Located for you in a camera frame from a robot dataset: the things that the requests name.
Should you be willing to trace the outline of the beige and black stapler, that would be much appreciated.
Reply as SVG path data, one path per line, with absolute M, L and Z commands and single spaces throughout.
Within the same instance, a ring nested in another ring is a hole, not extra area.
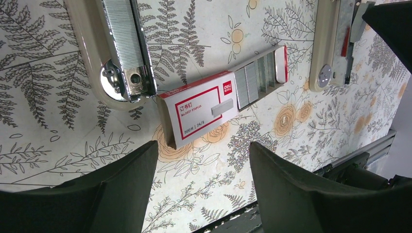
M 66 0 L 95 97 L 129 111 L 157 95 L 148 44 L 135 0 Z

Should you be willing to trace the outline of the silver staple strip tray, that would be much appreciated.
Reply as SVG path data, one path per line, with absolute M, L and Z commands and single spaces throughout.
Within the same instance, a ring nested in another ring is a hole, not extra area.
M 277 45 L 229 69 L 235 75 L 238 110 L 242 111 L 289 81 L 288 47 Z

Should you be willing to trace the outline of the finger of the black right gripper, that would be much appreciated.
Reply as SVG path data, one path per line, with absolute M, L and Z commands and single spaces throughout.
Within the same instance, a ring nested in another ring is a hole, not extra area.
M 408 71 L 412 70 L 412 2 L 368 8 L 362 19 L 385 41 Z

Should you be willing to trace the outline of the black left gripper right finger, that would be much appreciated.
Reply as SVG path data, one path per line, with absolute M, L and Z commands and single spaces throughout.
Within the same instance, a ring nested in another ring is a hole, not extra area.
M 309 172 L 258 142 L 251 171 L 266 233 L 409 233 L 412 181 L 391 182 L 354 164 L 325 176 Z

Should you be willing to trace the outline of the white red staple box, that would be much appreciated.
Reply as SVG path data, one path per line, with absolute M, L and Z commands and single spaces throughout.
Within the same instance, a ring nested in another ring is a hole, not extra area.
M 223 71 L 156 97 L 166 144 L 181 148 L 239 113 L 235 74 Z

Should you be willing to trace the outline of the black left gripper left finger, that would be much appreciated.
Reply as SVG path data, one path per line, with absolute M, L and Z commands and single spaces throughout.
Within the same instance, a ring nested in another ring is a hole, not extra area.
M 0 194 L 3 233 L 139 233 L 149 202 L 158 142 L 53 188 Z

